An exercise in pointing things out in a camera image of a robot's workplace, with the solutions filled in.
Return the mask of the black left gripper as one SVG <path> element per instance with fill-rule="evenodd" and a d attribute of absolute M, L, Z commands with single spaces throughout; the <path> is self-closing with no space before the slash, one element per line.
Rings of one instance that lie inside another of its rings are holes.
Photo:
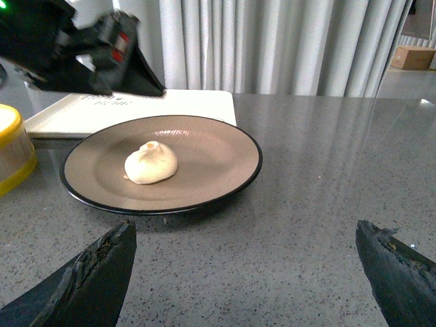
<path fill-rule="evenodd" d="M 139 20 L 122 11 L 74 24 L 66 1 L 2 1 L 1 58 L 43 91 L 163 97 L 138 43 Z"/>

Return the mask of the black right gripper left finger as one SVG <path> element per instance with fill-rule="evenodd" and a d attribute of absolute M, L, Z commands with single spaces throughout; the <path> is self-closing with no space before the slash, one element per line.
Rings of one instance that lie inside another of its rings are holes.
<path fill-rule="evenodd" d="M 116 326 L 136 254 L 124 221 L 1 308 L 2 326 Z"/>

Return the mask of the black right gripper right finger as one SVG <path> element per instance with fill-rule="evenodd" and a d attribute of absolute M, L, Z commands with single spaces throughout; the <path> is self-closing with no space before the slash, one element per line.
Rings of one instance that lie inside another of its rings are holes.
<path fill-rule="evenodd" d="M 356 247 L 389 326 L 435 325 L 435 263 L 369 221 L 356 226 Z"/>

